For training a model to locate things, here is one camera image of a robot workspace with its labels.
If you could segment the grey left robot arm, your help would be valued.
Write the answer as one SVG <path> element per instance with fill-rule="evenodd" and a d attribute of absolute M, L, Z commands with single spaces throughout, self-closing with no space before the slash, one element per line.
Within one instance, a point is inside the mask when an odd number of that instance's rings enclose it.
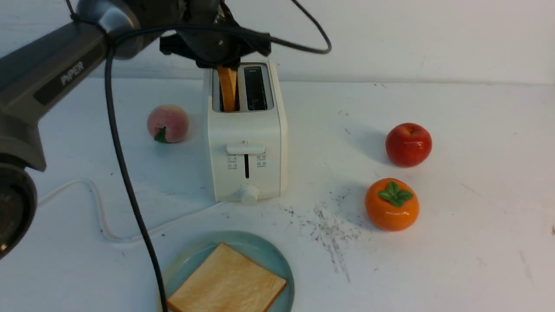
<path fill-rule="evenodd" d="M 236 68 L 269 55 L 268 34 L 239 26 L 223 0 L 80 0 L 71 22 L 1 59 L 1 257 L 26 235 L 37 196 L 27 168 L 43 172 L 39 121 L 95 70 L 115 40 L 134 30 L 188 26 L 160 49 L 200 68 Z"/>

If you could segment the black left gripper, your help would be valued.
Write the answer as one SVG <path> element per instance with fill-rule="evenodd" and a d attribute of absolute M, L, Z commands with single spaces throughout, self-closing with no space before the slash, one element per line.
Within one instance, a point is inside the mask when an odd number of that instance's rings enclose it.
<path fill-rule="evenodd" d="M 223 0 L 187 0 L 181 22 L 241 29 Z M 242 38 L 220 32 L 177 30 L 173 35 L 160 38 L 159 51 L 163 55 L 191 59 L 199 68 L 222 66 L 237 69 L 246 55 L 255 52 L 270 55 L 271 42 L 264 38 Z"/>

